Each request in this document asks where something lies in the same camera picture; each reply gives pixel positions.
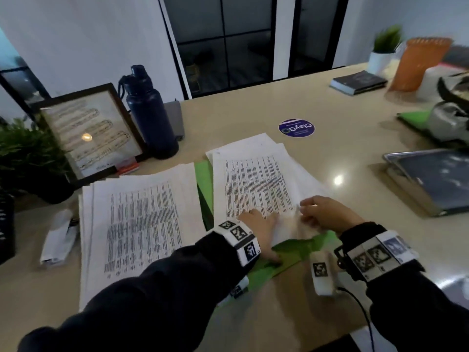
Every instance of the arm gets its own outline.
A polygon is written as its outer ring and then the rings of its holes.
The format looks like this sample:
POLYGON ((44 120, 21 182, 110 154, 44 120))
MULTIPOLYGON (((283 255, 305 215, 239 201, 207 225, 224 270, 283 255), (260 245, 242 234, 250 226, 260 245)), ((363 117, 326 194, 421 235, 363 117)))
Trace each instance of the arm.
MULTIPOLYGON (((277 215, 240 216, 259 241, 267 259, 277 215)), ((122 279, 96 295, 80 314, 59 328, 26 335, 18 350, 193 351, 202 341, 215 306, 253 267, 241 267, 225 238, 209 233, 194 246, 178 249, 152 263, 139 277, 122 279)))
MULTIPOLYGON (((386 231, 330 198, 313 197, 302 204, 303 219, 338 232, 344 252, 386 231)), ((352 277, 361 277, 351 261, 348 266, 352 277)), ((452 303, 422 272, 422 265, 412 260, 368 282, 374 325, 400 351, 462 346, 459 341, 469 340, 469 311, 452 303)))

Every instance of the black jacket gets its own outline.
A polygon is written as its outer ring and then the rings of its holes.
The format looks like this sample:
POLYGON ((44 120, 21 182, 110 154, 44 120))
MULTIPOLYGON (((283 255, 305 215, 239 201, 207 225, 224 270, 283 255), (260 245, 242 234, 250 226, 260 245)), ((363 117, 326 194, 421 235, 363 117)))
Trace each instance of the black jacket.
MULTIPOLYGON (((372 222, 356 226, 341 236, 344 251, 384 231, 372 222)), ((18 350, 193 351, 216 304, 253 265, 242 268, 223 236, 210 233, 152 263, 139 277, 102 290, 57 329, 30 332, 18 350)), ((450 302, 421 271, 413 260, 368 283, 373 323, 400 351, 465 348, 469 311, 450 302)))

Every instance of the picture frame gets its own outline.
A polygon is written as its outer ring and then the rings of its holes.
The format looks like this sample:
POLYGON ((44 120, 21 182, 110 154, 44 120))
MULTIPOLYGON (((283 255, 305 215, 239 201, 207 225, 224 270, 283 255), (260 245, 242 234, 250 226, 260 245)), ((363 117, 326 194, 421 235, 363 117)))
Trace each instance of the picture frame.
POLYGON ((66 152, 66 176, 77 189, 117 172, 116 165, 151 155, 110 82, 32 104, 39 128, 66 152))

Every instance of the table surface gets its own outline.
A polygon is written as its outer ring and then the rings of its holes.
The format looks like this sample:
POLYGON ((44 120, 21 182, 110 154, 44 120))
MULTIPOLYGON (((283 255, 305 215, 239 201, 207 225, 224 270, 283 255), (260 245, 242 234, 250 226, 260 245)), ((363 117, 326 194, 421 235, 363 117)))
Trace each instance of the table surface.
MULTIPOLYGON (((138 174, 199 161, 210 149, 266 132, 335 198, 367 220, 399 231, 419 252, 428 277, 448 283, 468 272, 469 213, 429 218, 383 175, 384 153, 433 145, 395 118, 422 104, 385 89, 350 97, 328 86, 334 77, 363 69, 363 64, 349 66, 185 101, 186 137, 179 153, 146 161, 138 174), (309 120, 316 131, 306 138, 283 135, 278 124, 290 118, 309 120)), ((76 207, 76 196, 15 215, 17 254, 0 266, 2 351, 14 351, 27 332, 58 326, 78 310, 79 244, 64 266, 48 270, 38 264, 53 215, 70 205, 76 207)), ((308 262, 302 262, 215 312, 198 350, 310 351, 363 325, 350 298, 315 294, 308 262)))

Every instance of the orange container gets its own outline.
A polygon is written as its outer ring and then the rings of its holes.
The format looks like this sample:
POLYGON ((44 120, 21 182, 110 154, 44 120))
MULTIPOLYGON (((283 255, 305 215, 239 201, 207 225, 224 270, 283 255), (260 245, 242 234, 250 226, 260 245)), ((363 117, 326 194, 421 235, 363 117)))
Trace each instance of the orange container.
POLYGON ((409 39, 389 89, 416 91, 424 78, 425 70, 440 63, 452 43, 450 38, 409 39))

